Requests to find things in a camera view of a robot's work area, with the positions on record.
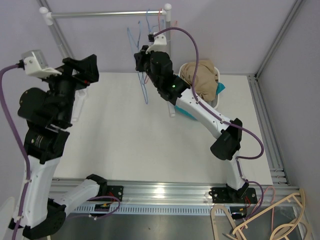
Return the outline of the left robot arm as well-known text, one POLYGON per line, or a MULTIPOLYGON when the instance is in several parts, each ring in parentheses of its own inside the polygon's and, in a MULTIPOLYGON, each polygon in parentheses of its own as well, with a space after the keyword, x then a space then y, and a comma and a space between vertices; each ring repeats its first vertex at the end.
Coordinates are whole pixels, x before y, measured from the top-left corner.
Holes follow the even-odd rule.
POLYGON ((49 196, 53 175, 70 135, 76 92, 96 83, 99 71, 95 54, 82 60, 67 57, 61 66, 51 68, 40 50, 24 53, 15 68, 49 87, 47 91, 36 87, 26 90, 17 112, 28 126, 25 138, 17 141, 25 161, 25 180, 9 228, 14 232, 22 229, 25 238, 37 240, 55 234, 67 216, 84 202, 107 197, 107 180, 95 174, 60 197, 49 196))

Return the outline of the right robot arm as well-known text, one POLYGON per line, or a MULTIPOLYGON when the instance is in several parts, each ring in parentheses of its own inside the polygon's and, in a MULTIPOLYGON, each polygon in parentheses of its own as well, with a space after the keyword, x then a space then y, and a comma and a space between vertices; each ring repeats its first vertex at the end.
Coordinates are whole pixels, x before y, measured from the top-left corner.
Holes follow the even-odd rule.
POLYGON ((173 72, 173 63, 166 52, 149 50, 147 45, 134 54, 135 69, 146 73, 159 95, 191 114, 213 135, 212 154, 225 162, 226 186, 212 188, 209 194, 215 203, 243 203, 249 183, 245 180, 238 156, 242 140, 242 122, 230 120, 193 94, 191 86, 173 72))

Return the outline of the pink wire hanger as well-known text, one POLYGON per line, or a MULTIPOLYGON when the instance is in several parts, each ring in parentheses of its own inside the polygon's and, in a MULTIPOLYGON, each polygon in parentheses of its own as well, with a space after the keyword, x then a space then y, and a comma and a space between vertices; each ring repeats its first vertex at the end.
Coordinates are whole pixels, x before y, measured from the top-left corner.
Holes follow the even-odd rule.
POLYGON ((164 8, 160 8, 157 11, 157 23, 151 25, 149 22, 149 10, 147 10, 147 13, 145 15, 146 22, 147 22, 147 27, 148 27, 148 32, 149 33, 154 33, 154 32, 159 32, 161 30, 164 30, 169 27, 176 27, 178 25, 177 21, 174 21, 171 23, 171 19, 167 17, 167 11, 164 8))

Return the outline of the teal t shirt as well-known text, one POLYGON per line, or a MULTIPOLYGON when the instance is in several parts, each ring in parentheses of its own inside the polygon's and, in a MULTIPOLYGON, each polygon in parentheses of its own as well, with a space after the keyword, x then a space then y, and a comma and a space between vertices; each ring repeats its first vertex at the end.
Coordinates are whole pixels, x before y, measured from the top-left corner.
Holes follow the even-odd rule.
MULTIPOLYGON (((217 83, 217 89, 216 89, 216 95, 215 95, 215 99, 213 101, 208 102, 208 104, 213 107, 214 109, 216 109, 219 105, 219 99, 220 99, 220 93, 225 89, 225 85, 223 83, 218 82, 217 83)), ((196 118, 194 118, 189 112, 187 112, 186 110, 175 106, 174 109, 178 112, 180 112, 181 114, 187 116, 188 118, 192 119, 192 120, 197 120, 196 118)))

